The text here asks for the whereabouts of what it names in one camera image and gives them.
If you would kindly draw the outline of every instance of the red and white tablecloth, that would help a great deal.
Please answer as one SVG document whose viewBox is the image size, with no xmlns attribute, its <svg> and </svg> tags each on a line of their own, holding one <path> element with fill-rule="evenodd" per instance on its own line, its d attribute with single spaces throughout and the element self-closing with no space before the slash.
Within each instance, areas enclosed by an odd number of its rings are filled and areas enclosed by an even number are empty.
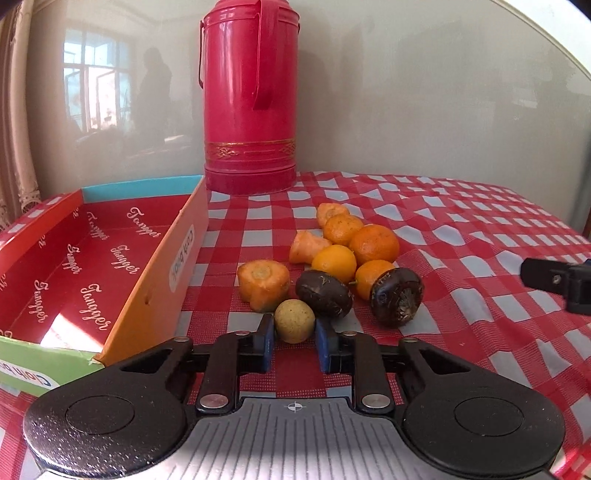
<svg viewBox="0 0 591 480">
<path fill-rule="evenodd" d="M 213 342 L 233 330 L 255 330 L 236 287 L 236 269 L 249 260 L 287 264 L 296 230 L 317 231 L 316 206 L 346 204 L 367 223 L 392 228 L 400 238 L 398 265 L 424 279 L 416 318 L 399 330 L 373 320 L 367 305 L 335 324 L 396 344 L 412 335 L 535 388 L 563 412 L 566 439 L 554 471 L 565 480 L 591 476 L 591 319 L 562 311 L 563 301 L 522 286 L 525 257 L 580 263 L 589 242 L 556 217 L 502 187 L 428 177 L 303 173 L 288 192 L 230 197 L 212 192 L 209 231 L 194 266 L 179 318 L 179 332 Z M 302 266 L 289 265 L 297 279 Z M 323 375 L 313 340 L 279 343 L 272 371 L 247 375 L 245 393 L 324 397 L 350 393 L 344 375 Z M 0 388 L 0 480 L 30 480 L 37 473 L 21 436 L 30 395 Z"/>
</svg>

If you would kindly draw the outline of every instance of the thermos handle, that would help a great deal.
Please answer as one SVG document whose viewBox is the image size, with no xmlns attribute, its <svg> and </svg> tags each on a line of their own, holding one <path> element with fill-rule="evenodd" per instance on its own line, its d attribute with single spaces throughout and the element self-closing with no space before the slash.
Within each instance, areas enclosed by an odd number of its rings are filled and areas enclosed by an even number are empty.
<svg viewBox="0 0 591 480">
<path fill-rule="evenodd" d="M 199 86 L 203 89 L 203 80 L 201 79 L 201 55 L 203 53 L 203 20 L 199 22 L 199 71 L 197 72 L 197 79 Z"/>
<path fill-rule="evenodd" d="M 255 110 L 266 110 L 273 98 L 275 64 L 277 63 L 277 27 L 279 4 L 275 0 L 259 0 L 258 51 L 256 55 Z"/>
</svg>

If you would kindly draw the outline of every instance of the window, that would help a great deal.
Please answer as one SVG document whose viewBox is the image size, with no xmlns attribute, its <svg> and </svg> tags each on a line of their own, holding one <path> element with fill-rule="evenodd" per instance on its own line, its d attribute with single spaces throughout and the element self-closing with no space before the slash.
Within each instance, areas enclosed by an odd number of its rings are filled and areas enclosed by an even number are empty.
<svg viewBox="0 0 591 480">
<path fill-rule="evenodd" d="M 129 128 L 131 57 L 130 44 L 114 36 L 66 30 L 66 107 L 81 133 L 109 127 L 124 131 Z"/>
</svg>

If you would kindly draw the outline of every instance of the gold decorative band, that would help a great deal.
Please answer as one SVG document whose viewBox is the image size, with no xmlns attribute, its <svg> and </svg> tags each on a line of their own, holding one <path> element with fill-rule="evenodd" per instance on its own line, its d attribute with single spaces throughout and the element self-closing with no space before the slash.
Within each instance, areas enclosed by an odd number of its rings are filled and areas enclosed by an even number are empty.
<svg viewBox="0 0 591 480">
<path fill-rule="evenodd" d="M 239 155 L 256 156 L 262 160 L 291 158 L 296 153 L 294 138 L 263 142 L 205 142 L 206 161 L 228 160 Z"/>
</svg>

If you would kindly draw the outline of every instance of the open box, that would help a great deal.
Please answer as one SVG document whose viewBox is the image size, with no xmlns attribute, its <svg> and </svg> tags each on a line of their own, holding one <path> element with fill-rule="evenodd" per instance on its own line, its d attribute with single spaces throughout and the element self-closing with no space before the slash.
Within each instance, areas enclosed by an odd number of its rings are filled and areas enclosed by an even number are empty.
<svg viewBox="0 0 591 480">
<path fill-rule="evenodd" d="M 42 395 L 172 337 L 207 223 L 201 176 L 29 211 L 0 234 L 0 382 Z"/>
</svg>

